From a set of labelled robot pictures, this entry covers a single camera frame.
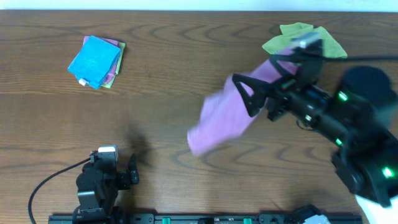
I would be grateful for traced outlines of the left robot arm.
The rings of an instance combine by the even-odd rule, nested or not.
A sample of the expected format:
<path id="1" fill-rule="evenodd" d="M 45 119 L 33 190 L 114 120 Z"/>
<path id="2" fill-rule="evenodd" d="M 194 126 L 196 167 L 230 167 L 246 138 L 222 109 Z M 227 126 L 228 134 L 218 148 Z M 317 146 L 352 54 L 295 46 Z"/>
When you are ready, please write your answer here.
<path id="1" fill-rule="evenodd" d="M 128 171 L 118 171 L 114 164 L 88 162 L 77 177 L 76 185 L 80 205 L 73 212 L 73 223 L 129 223 L 123 209 L 115 205 L 118 192 L 131 188 Z"/>

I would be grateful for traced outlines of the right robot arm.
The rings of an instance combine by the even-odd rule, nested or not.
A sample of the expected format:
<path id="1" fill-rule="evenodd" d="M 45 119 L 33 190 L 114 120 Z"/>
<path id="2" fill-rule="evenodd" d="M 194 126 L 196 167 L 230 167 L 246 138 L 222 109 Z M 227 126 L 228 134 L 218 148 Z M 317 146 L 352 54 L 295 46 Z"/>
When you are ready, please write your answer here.
<path id="1" fill-rule="evenodd" d="M 242 135 L 262 110 L 271 121 L 285 114 L 338 149 L 331 161 L 348 190 L 384 208 L 397 196 L 397 139 L 388 122 L 397 94 L 380 69 L 361 65 L 345 72 L 334 94 L 317 87 L 328 58 L 320 48 L 287 48 L 248 74 L 231 75 L 208 96 L 187 143 L 196 156 Z"/>

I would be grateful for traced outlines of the purple microfiber cloth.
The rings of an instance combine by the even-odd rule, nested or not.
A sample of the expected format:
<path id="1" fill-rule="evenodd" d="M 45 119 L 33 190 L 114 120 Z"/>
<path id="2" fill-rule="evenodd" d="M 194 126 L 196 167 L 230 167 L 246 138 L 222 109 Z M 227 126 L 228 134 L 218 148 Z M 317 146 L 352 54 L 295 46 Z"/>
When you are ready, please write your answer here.
<path id="1" fill-rule="evenodd" d="M 295 75 L 298 66 L 292 62 L 278 62 Z M 272 83 L 282 76 L 266 60 L 252 72 L 242 75 Z M 198 124 L 187 133 L 188 146 L 195 156 L 202 156 L 223 142 L 240 137 L 257 116 L 250 117 L 230 75 L 222 90 L 205 98 Z"/>

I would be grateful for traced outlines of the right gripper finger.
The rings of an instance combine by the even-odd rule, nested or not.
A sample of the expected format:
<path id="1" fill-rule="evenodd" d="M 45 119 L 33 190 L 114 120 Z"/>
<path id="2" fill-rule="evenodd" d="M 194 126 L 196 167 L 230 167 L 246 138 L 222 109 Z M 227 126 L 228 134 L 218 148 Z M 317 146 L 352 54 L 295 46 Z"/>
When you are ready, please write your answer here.
<path id="1" fill-rule="evenodd" d="M 248 115 L 255 117 L 264 107 L 273 86 L 265 81 L 234 73 L 232 81 L 239 91 Z"/>
<path id="2" fill-rule="evenodd" d="M 300 47 L 287 48 L 273 54 L 269 58 L 270 71 L 273 78 L 311 77 L 311 50 Z"/>

